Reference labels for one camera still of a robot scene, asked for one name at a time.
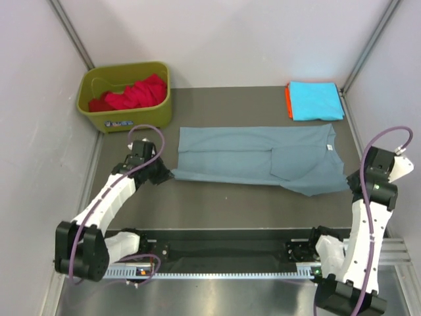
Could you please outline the grey-blue t-shirt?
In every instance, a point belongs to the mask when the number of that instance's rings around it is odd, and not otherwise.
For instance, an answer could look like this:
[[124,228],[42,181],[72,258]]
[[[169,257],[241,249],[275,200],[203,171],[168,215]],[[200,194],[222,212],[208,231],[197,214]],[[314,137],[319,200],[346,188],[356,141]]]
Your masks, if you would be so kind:
[[280,186],[316,196],[348,188],[331,124],[180,129],[178,180]]

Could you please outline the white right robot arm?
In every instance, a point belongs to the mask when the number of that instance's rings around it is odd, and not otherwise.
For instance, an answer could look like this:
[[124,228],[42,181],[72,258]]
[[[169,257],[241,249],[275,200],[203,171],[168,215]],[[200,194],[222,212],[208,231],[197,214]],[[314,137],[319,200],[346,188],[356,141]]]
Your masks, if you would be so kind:
[[307,244],[308,255],[321,263],[321,272],[314,277],[315,307],[335,315],[385,313],[387,302],[378,295],[380,252],[398,197],[394,181],[413,169],[402,150],[391,152],[372,146],[363,170],[348,176],[353,194],[348,241],[332,229],[319,226]]

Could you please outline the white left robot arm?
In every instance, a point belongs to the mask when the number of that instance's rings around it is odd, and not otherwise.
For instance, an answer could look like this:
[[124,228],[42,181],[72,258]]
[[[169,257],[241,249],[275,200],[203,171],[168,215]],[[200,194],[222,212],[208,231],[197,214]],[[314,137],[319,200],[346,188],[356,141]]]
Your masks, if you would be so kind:
[[144,260],[149,253],[145,236],[125,228],[107,237],[116,214],[146,182],[159,185],[172,179],[157,149],[149,140],[135,140],[124,162],[117,164],[91,203],[55,231],[55,271],[81,280],[100,281],[113,263],[126,257]]

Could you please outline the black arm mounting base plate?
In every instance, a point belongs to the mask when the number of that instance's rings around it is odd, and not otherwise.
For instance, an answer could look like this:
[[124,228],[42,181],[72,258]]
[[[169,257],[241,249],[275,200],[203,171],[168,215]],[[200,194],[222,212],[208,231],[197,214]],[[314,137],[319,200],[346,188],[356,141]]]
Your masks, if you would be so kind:
[[314,229],[142,230],[150,243],[166,246],[169,260],[199,257],[261,257],[278,261],[318,261]]

